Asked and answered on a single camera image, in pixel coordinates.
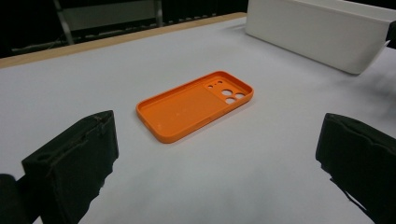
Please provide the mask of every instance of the orange phone case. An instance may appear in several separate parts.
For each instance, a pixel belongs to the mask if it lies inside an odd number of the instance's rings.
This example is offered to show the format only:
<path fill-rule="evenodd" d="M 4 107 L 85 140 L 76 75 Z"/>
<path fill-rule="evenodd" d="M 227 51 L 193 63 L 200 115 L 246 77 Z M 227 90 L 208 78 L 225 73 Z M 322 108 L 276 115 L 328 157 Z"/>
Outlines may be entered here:
<path fill-rule="evenodd" d="M 248 84 L 218 71 L 140 102 L 136 113 L 160 142 L 173 143 L 252 97 Z"/>

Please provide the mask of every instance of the dark background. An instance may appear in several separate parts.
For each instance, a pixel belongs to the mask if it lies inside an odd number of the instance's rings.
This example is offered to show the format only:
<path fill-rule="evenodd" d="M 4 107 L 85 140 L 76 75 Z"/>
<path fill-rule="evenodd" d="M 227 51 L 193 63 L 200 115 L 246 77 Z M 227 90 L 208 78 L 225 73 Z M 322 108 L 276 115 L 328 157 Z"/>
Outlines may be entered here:
<path fill-rule="evenodd" d="M 60 0 L 60 3 L 63 8 L 67 8 L 127 1 L 135 0 Z M 395 4 L 389 0 L 353 0 L 353 2 L 396 9 Z M 247 12 L 247 10 L 248 0 L 163 0 L 163 21 L 177 23 L 186 18 Z M 52 0 L 1 1 L 0 22 L 0 57 L 15 55 L 13 49 L 22 49 L 55 40 L 61 40 L 61 43 L 66 45 L 64 32 Z M 135 23 L 134 26 L 148 25 L 150 22 L 152 21 L 141 21 L 141 24 Z"/>

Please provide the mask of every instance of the white plastic bin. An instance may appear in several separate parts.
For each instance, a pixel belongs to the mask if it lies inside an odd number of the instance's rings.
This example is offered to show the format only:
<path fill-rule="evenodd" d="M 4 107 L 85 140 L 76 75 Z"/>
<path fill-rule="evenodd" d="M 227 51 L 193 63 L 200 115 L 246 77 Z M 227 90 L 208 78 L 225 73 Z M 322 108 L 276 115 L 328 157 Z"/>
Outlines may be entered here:
<path fill-rule="evenodd" d="M 389 27 L 395 21 L 396 10 L 346 1 L 250 0 L 246 32 L 360 74 L 388 44 L 387 37 L 394 38 Z"/>

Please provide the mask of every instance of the white table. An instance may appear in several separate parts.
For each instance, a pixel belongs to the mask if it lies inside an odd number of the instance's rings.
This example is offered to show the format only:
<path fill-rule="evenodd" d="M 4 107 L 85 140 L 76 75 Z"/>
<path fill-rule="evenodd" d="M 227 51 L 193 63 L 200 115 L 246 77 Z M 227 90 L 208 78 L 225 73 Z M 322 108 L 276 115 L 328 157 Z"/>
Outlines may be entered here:
<path fill-rule="evenodd" d="M 90 114 L 114 110 L 120 157 L 80 223 L 372 223 L 315 160 L 331 112 L 396 137 L 396 50 L 351 76 L 245 34 L 246 19 L 0 70 L 0 172 Z M 174 144 L 136 104 L 216 70 L 253 99 Z"/>

